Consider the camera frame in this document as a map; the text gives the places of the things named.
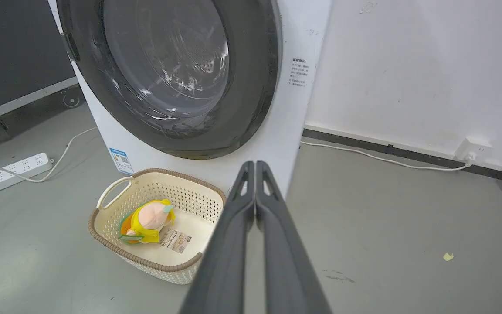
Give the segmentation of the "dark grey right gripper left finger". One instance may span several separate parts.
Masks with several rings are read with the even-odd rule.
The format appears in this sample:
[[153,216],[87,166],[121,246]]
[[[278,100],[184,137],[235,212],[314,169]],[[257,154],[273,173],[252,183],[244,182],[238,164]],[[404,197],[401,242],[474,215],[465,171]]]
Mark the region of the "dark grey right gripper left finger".
[[247,236],[254,222],[255,164],[241,166],[181,314],[244,312]]

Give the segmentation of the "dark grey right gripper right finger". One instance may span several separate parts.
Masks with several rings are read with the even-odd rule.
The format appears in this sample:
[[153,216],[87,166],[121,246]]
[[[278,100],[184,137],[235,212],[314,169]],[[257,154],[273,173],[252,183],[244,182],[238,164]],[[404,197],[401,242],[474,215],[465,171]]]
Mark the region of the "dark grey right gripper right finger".
[[256,163],[256,219],[264,234],[268,314],[332,312],[274,175]]

